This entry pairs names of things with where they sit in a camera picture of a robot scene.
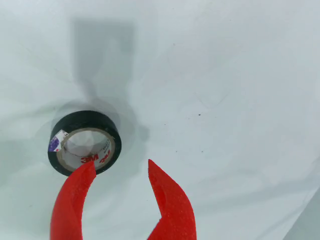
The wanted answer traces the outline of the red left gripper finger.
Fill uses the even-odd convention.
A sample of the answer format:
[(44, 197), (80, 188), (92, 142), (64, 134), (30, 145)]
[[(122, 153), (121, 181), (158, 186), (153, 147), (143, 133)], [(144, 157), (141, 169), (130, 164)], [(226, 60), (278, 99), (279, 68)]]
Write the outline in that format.
[(96, 178), (93, 162), (77, 168), (64, 182), (50, 220), (51, 240), (82, 240), (82, 216), (88, 190)]

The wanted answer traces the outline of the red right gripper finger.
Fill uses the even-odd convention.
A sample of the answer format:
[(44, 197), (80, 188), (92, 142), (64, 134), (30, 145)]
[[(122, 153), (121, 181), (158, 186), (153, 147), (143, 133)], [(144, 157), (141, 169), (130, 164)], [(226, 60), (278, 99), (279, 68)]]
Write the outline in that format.
[(196, 240), (195, 215), (184, 190), (151, 159), (148, 177), (161, 215), (148, 239)]

